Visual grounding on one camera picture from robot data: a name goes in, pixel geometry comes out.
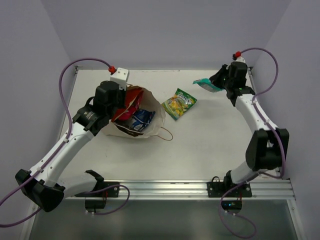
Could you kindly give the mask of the beige paper bag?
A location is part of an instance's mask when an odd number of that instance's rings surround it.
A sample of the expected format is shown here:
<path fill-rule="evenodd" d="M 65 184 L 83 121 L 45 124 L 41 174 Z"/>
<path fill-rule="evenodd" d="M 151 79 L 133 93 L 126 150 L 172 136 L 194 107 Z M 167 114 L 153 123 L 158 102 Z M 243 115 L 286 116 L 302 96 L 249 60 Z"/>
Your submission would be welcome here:
<path fill-rule="evenodd" d="M 126 93 L 126 108 L 117 110 L 102 133 L 128 139 L 173 140 L 173 134 L 164 128 L 166 112 L 153 93 L 136 85 L 128 85 Z"/>

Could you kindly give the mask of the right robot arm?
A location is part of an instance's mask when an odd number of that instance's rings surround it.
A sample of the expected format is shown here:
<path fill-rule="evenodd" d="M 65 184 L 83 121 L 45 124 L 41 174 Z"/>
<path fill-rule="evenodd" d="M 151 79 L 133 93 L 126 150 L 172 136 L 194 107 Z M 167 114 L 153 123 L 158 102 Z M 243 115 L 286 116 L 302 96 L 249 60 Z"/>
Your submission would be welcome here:
<path fill-rule="evenodd" d="M 223 180 L 215 176 L 207 183 L 210 198 L 251 197 L 251 180 L 276 168 L 285 169 L 290 134 L 263 111 L 254 90 L 247 86 L 247 72 L 248 66 L 240 57 L 229 65 L 224 64 L 209 79 L 215 87 L 226 91 L 227 98 L 242 114 L 252 133 L 244 162 L 228 171 Z"/>

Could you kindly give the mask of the green yellow candy bag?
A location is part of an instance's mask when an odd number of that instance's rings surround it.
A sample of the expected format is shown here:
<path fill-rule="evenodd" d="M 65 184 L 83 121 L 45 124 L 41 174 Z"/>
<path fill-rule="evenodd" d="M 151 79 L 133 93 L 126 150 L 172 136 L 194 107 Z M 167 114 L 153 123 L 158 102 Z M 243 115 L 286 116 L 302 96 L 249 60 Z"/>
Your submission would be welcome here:
<path fill-rule="evenodd" d="M 184 90 L 177 88 L 175 94 L 165 100 L 161 105 L 164 110 L 176 121 L 182 117 L 191 107 L 197 102 L 197 99 L 185 92 Z"/>

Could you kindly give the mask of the teal snack bag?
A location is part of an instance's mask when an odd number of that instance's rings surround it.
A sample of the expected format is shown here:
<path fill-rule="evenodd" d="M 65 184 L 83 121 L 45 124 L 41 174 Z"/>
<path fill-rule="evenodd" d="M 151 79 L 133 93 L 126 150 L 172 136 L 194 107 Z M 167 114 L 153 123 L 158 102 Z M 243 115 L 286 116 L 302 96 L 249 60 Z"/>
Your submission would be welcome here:
<path fill-rule="evenodd" d="M 209 78 L 201 78 L 201 79 L 197 79 L 194 80 L 193 85 L 198 85 L 199 87 L 201 87 L 202 89 L 211 92 L 211 93 L 217 93 L 217 92 L 221 92 L 224 89 L 223 88 L 219 88 L 217 86 L 215 86 Z"/>

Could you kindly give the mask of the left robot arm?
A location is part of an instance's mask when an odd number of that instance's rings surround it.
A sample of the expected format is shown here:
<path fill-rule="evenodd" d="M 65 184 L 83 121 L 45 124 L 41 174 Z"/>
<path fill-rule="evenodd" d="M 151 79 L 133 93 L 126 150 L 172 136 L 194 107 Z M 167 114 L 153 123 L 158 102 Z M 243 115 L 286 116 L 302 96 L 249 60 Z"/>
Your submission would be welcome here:
<path fill-rule="evenodd" d="M 105 192 L 104 178 L 87 170 L 76 178 L 60 176 L 76 154 L 104 128 L 118 109 L 124 108 L 126 80 L 103 81 L 71 125 L 47 155 L 30 170 L 20 169 L 15 179 L 22 193 L 45 212 L 54 210 L 63 199 L 81 195 L 99 196 Z"/>

